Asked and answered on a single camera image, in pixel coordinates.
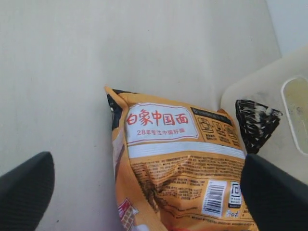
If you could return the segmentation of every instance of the snack bag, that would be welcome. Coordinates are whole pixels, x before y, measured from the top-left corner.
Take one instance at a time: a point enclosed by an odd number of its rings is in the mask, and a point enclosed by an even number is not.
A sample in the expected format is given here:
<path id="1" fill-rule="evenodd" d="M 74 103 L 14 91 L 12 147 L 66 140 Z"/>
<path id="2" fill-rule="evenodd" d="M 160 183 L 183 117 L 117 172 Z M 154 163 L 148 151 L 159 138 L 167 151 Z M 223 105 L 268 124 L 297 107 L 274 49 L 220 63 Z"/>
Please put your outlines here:
<path id="1" fill-rule="evenodd" d="M 126 231 L 252 231 L 245 155 L 224 112 L 105 88 L 115 189 Z"/>

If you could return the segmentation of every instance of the black mesh object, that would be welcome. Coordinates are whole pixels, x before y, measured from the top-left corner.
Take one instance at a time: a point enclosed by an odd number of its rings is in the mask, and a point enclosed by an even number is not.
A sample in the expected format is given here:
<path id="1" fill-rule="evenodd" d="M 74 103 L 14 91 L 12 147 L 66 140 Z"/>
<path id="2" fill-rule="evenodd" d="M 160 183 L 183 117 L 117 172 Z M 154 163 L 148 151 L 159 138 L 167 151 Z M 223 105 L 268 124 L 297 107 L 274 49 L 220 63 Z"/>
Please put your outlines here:
<path id="1" fill-rule="evenodd" d="M 42 152 L 0 177 L 0 231 L 34 231 L 50 202 L 54 164 Z"/>
<path id="2" fill-rule="evenodd" d="M 308 186 L 258 155 L 247 155 L 241 189 L 260 231 L 307 231 Z"/>
<path id="3" fill-rule="evenodd" d="M 257 154 L 279 125 L 282 112 L 252 100 L 237 100 L 235 110 L 246 150 Z"/>

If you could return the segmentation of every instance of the barcode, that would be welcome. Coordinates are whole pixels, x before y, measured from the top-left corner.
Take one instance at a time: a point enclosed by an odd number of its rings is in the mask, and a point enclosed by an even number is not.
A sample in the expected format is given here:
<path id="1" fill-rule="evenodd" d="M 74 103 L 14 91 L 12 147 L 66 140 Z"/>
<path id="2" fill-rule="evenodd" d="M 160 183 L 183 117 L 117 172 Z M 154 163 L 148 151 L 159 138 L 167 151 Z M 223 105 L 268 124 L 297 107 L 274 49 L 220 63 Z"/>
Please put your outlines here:
<path id="1" fill-rule="evenodd" d="M 221 217 L 226 181 L 209 180 L 203 200 L 202 213 Z"/>

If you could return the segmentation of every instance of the white plastic container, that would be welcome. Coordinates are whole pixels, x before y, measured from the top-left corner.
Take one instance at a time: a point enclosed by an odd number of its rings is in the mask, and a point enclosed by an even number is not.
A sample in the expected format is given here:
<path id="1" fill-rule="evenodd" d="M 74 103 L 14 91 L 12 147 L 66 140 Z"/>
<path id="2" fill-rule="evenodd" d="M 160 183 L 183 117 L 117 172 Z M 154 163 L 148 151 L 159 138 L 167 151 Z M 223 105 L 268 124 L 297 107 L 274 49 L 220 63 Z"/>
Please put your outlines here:
<path id="1" fill-rule="evenodd" d="M 235 103 L 242 99 L 282 112 L 279 125 L 257 155 L 308 184 L 308 47 L 227 88 L 221 108 L 234 118 L 239 131 Z"/>

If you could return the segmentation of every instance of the orange packaging bag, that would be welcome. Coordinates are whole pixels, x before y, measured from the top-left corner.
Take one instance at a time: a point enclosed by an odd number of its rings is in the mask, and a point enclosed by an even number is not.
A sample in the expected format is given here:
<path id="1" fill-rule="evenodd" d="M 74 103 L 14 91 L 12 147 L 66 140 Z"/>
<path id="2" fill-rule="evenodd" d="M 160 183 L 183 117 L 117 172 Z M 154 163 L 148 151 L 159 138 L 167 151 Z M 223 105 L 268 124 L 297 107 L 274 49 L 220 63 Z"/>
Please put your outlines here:
<path id="1" fill-rule="evenodd" d="M 224 112 L 105 87 L 126 231 L 252 231 L 245 155 Z"/>

